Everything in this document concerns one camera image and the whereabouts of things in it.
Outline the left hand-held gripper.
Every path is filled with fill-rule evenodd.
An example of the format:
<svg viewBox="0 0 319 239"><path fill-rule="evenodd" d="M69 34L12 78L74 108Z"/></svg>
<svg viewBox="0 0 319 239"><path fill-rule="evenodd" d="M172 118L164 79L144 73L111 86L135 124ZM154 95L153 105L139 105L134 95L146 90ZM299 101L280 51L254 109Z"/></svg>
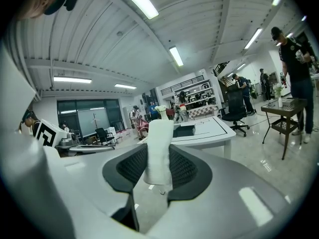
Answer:
<svg viewBox="0 0 319 239"><path fill-rule="evenodd" d="M41 120L37 129L35 138L43 146L50 146L64 156L86 155L109 150L115 150L110 145L78 145L76 135L67 132L60 127L46 121Z"/></svg>

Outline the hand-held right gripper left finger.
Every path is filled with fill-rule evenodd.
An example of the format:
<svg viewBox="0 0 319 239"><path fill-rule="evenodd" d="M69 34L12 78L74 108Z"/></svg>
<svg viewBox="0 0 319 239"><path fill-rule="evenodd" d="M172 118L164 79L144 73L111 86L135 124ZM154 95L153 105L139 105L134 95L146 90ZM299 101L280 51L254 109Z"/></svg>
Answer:
<svg viewBox="0 0 319 239"><path fill-rule="evenodd" d="M77 239L144 239L133 188L147 160L147 147L133 145L96 154L56 158L53 178Z"/></svg>

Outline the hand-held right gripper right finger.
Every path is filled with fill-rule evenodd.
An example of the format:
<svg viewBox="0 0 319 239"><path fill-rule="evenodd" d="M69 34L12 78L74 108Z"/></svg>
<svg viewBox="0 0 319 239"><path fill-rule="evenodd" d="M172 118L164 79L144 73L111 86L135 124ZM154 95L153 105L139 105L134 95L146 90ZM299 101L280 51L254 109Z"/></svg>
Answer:
<svg viewBox="0 0 319 239"><path fill-rule="evenodd" d="M244 165L172 145L174 189L152 239L271 239L292 209L285 197Z"/></svg>

